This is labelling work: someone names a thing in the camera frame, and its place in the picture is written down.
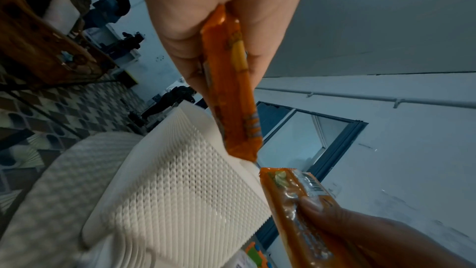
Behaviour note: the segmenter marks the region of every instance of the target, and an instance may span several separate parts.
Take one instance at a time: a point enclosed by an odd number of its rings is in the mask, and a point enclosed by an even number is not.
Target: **ceiling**
[[[476,71],[476,0],[301,0],[265,76]]]

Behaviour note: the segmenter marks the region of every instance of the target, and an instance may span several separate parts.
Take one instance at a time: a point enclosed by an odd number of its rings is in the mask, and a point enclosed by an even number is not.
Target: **hand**
[[[307,197],[299,203],[314,225],[358,245],[378,267],[474,267],[403,223],[336,206],[323,208]]]
[[[254,89],[280,45],[299,0],[145,0],[164,48],[187,83],[208,102],[200,29],[218,4],[239,18]]]

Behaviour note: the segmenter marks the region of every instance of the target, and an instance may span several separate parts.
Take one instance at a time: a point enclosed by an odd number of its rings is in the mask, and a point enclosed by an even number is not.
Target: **white foam pad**
[[[83,239],[119,230],[178,267],[219,268],[271,215],[257,174],[226,153],[211,116],[182,102],[131,151]]]

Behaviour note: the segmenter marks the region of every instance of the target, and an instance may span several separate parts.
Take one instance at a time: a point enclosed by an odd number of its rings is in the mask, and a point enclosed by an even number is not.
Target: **orange packet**
[[[201,30],[210,107],[229,155],[255,162],[263,142],[239,20],[219,5]]]
[[[293,268],[371,267],[354,244],[317,229],[299,211],[303,196],[324,207],[339,206],[312,174],[262,168],[259,178]]]

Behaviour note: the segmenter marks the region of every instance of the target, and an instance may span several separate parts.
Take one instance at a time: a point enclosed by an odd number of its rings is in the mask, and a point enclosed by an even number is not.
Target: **wooden furniture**
[[[44,83],[95,81],[116,67],[80,32],[74,41],[46,24],[35,11],[49,2],[34,1],[33,9],[27,0],[0,0],[0,51],[38,78],[32,81],[29,77],[29,85],[40,88]]]

